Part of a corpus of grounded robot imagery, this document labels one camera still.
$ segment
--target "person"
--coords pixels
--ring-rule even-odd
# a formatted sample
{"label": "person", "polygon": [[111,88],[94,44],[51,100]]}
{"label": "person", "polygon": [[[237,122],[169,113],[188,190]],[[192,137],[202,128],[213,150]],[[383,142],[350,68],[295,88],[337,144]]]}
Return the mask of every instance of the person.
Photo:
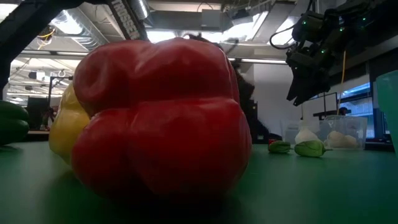
{"label": "person", "polygon": [[338,110],[338,114],[342,116],[346,116],[348,114],[348,108],[347,107],[342,107]]}
{"label": "person", "polygon": [[[193,40],[199,40],[202,42],[208,42],[211,43],[218,48],[220,48],[222,51],[224,49],[222,46],[218,43],[212,43],[209,40],[202,38],[201,35],[192,35],[188,34],[190,39]],[[249,128],[250,128],[250,133],[252,136],[252,141],[255,143],[265,143],[268,144],[268,138],[269,138],[269,130],[257,119],[257,110],[253,109],[253,102],[251,100],[251,97],[254,93],[255,86],[253,83],[248,82],[247,80],[244,79],[242,74],[240,73],[240,64],[238,62],[231,62],[232,67],[234,69],[234,73],[236,75],[236,81],[238,83],[238,90],[239,90],[239,104],[241,105],[241,109],[246,116],[246,120],[248,122]]]}

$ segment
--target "clear plastic container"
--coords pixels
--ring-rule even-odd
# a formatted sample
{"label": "clear plastic container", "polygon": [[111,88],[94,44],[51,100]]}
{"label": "clear plastic container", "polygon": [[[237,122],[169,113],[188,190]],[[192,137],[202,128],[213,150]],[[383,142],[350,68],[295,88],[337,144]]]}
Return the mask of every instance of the clear plastic container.
{"label": "clear plastic container", "polygon": [[398,104],[395,103],[398,96],[398,71],[379,76],[376,84],[380,110],[386,114],[392,143],[398,157]]}
{"label": "clear plastic container", "polygon": [[281,121],[283,140],[292,147],[319,140],[327,149],[364,149],[368,120],[353,116],[328,116],[324,121]]}

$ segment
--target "small green pepper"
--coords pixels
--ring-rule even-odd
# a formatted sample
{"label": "small green pepper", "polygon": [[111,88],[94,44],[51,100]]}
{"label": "small green pepper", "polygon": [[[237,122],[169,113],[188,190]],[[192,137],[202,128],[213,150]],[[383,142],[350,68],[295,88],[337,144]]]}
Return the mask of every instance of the small green pepper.
{"label": "small green pepper", "polygon": [[297,144],[294,151],[300,156],[321,157],[326,150],[321,141],[306,141]]}
{"label": "small green pepper", "polygon": [[288,153],[290,151],[290,143],[276,141],[269,145],[268,150],[272,153]]}

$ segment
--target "window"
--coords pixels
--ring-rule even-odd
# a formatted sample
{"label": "window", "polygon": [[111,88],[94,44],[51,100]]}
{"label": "window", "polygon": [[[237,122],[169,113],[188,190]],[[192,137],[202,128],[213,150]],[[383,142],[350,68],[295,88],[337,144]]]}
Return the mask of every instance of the window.
{"label": "window", "polygon": [[388,129],[388,125],[387,125],[387,115],[385,113],[383,113],[383,123],[384,123],[384,134],[391,134],[390,130]]}
{"label": "window", "polygon": [[358,116],[368,119],[366,130],[367,138],[374,138],[373,99],[370,97],[370,83],[366,83],[344,91],[341,97],[340,108],[351,110],[348,116]]}
{"label": "window", "polygon": [[366,137],[374,138],[373,101],[371,97],[342,103],[340,104],[340,108],[342,107],[351,110],[351,113],[347,114],[348,116],[367,118],[368,127],[366,130]]}

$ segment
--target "cable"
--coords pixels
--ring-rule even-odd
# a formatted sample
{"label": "cable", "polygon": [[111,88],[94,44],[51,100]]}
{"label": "cable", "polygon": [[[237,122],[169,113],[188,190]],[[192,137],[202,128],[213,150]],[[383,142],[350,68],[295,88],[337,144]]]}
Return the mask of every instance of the cable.
{"label": "cable", "polygon": [[51,31],[51,33],[45,34],[45,35],[42,35],[42,36],[39,36],[39,35],[38,35],[37,37],[40,37],[40,38],[49,37],[49,36],[51,36],[54,32],[55,32],[55,28],[54,28],[54,30]]}
{"label": "cable", "polygon": [[206,5],[208,5],[212,10],[214,10],[214,9],[213,9],[213,6],[211,6],[211,5],[208,4],[207,2],[201,2],[201,3],[199,4],[199,6],[198,6],[197,12],[199,12],[199,8],[200,8],[200,6],[201,6],[203,3],[206,4]]}
{"label": "cable", "polygon": [[341,76],[341,88],[340,88],[340,97],[338,99],[338,104],[337,104],[337,115],[339,115],[340,113],[341,94],[343,93],[343,83],[345,75],[346,75],[346,51],[344,51],[344,57],[343,57],[343,74]]}
{"label": "cable", "polygon": [[308,4],[306,12],[308,12],[311,9],[312,3],[313,3],[313,0],[310,0],[310,3]]}
{"label": "cable", "polygon": [[47,43],[45,43],[44,41],[42,40],[42,44],[40,44],[40,46],[39,46],[39,48],[37,50],[40,50],[42,47],[44,47],[44,46],[46,46],[48,44],[51,44],[51,40],[49,40]]}
{"label": "cable", "polygon": [[275,44],[272,43],[272,38],[274,38],[276,35],[278,35],[278,34],[280,34],[280,33],[283,33],[283,32],[285,32],[285,31],[288,31],[288,30],[290,30],[290,29],[293,29],[294,26],[296,26],[296,24],[292,25],[291,27],[289,27],[289,28],[287,28],[287,29],[284,29],[284,30],[282,30],[282,31],[276,32],[275,34],[272,34],[271,37],[269,38],[269,43],[271,44],[271,46],[272,46],[273,48],[275,48],[275,49],[278,49],[278,50],[286,50],[286,49],[291,48],[291,46],[293,46],[294,44],[290,44],[290,45],[288,45],[288,46],[286,46],[286,47],[278,47],[278,46],[276,46]]}
{"label": "cable", "polygon": [[228,55],[229,53],[231,53],[231,52],[238,46],[238,43],[239,43],[239,39],[236,39],[236,40],[234,41],[234,45],[232,45],[232,47],[229,48],[229,49],[225,52],[225,55]]}
{"label": "cable", "polygon": [[[310,0],[306,12],[308,12],[308,11],[311,9],[312,3],[313,3],[313,0]],[[284,30],[282,30],[282,31],[276,32],[275,34],[272,34],[271,37],[269,38],[269,43],[271,44],[271,46],[272,46],[273,48],[275,48],[275,49],[278,49],[278,50],[286,50],[286,49],[291,48],[294,44],[290,44],[290,45],[288,45],[288,46],[286,46],[286,47],[278,47],[278,46],[276,46],[275,44],[272,43],[272,38],[274,38],[276,35],[278,35],[278,34],[280,34],[280,33],[283,33],[283,32],[285,32],[285,31],[288,31],[288,30],[290,30],[290,29],[293,29],[296,25],[297,25],[297,23],[295,23],[294,25],[292,25],[291,27],[289,27],[289,28],[287,28],[287,29],[284,29]]]}
{"label": "cable", "polygon": [[17,75],[23,71],[23,69],[26,68],[27,64],[30,62],[30,60],[32,60],[32,58],[28,59],[21,67],[16,68],[16,71],[13,72],[9,77],[10,77],[10,81],[13,80],[15,77],[17,77]]}

